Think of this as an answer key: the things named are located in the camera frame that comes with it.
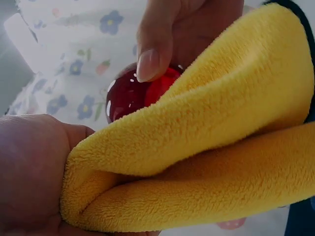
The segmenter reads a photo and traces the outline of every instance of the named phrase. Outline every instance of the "leaf print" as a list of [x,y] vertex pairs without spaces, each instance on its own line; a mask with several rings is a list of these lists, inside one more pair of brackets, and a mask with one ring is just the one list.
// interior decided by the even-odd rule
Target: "leaf print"
[[90,61],[90,60],[91,60],[91,57],[92,57],[92,51],[91,51],[91,49],[89,48],[89,49],[87,50],[87,60]]
[[97,109],[96,109],[96,114],[95,114],[95,121],[98,120],[101,112],[102,112],[102,108],[103,108],[104,104],[103,103],[100,103],[98,106],[97,106]]
[[80,49],[78,51],[78,55],[83,57],[83,56],[85,56],[85,52],[82,49]]
[[99,64],[96,68],[96,73],[98,75],[102,75],[105,73],[105,71],[109,68],[110,66],[110,60],[103,61],[101,64]]

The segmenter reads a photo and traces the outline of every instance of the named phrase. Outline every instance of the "yellow microfiber towel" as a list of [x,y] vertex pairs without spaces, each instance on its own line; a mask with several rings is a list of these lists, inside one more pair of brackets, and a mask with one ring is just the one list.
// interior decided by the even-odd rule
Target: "yellow microfiber towel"
[[264,212],[315,193],[305,28],[277,3],[236,21],[154,105],[79,143],[61,214],[85,230],[143,232]]

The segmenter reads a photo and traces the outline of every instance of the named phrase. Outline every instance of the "finger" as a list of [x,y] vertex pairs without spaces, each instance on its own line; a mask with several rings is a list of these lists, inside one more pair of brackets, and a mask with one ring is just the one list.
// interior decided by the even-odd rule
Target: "finger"
[[79,142],[94,133],[94,130],[84,125],[63,123],[63,127],[68,136],[70,150],[77,146]]
[[58,236],[110,236],[110,234],[84,231],[65,222],[60,224],[58,233]]
[[179,0],[149,0],[138,29],[137,79],[150,81],[163,74],[172,58],[172,25]]
[[114,236],[158,236],[161,231],[141,232],[141,233],[115,233]]

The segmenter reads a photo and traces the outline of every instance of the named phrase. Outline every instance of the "red glass ball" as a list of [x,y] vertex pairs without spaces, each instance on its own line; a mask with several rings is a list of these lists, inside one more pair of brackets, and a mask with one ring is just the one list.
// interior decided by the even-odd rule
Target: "red glass ball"
[[169,66],[157,80],[140,83],[136,69],[137,64],[131,64],[110,84],[106,97],[108,123],[156,103],[183,73],[181,67]]

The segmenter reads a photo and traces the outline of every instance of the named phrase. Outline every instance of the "blue flower print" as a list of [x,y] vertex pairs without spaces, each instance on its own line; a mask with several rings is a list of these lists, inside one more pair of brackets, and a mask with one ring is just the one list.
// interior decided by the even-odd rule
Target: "blue flower print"
[[118,32],[118,26],[123,21],[123,16],[118,11],[112,11],[100,20],[100,31],[115,35]]
[[70,66],[70,74],[71,75],[81,75],[83,62],[81,60],[76,60]]
[[134,56],[137,55],[137,45],[133,46],[132,53]]
[[59,98],[52,99],[47,104],[47,114],[54,115],[60,108],[65,107],[67,104],[68,101],[64,95],[61,95]]
[[46,82],[47,82],[46,79],[40,79],[39,81],[37,81],[37,83],[34,85],[31,93],[35,94],[37,91],[40,91],[44,87]]
[[40,29],[43,26],[43,21],[38,20],[37,22],[34,23],[34,28],[35,29]]
[[89,95],[86,95],[83,102],[79,105],[78,119],[90,118],[92,116],[92,106],[94,105],[95,99]]
[[18,103],[16,103],[15,105],[13,105],[13,106],[9,109],[8,115],[11,115],[11,116],[17,115],[17,113],[18,113],[18,111],[20,110],[21,106],[22,106],[22,102],[18,102]]

